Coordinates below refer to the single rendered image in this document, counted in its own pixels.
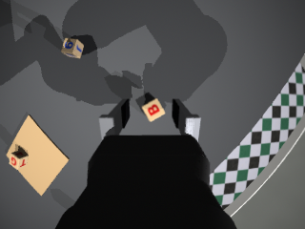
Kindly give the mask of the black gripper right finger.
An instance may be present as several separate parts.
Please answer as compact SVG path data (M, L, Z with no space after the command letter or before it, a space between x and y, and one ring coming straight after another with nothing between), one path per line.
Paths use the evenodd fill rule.
M191 135L198 142L200 120L198 114L191 114L180 99L173 99L173 122L181 135Z

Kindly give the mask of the tan flat mat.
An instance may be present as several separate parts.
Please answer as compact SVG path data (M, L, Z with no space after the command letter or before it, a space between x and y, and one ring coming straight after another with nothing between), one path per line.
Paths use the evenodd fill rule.
M7 157L19 150L29 157L27 166L18 171L41 196L70 160L30 115L12 142Z

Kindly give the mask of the wooden letter block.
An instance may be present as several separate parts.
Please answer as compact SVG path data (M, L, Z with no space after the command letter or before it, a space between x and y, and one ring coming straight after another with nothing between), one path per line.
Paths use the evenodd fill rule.
M80 58L84 45L78 40L73 38L65 38L61 52L69 57Z
M153 121L165 113L157 98L143 105L142 109L149 121Z
M27 166L28 155L22 152L21 150L10 153L10 165L15 169L21 169Z

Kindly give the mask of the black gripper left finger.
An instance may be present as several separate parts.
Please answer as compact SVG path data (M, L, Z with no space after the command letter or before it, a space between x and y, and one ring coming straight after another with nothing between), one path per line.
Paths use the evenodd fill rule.
M130 118L130 101L122 99L109 114L102 114L99 119L101 139L108 135L119 135Z

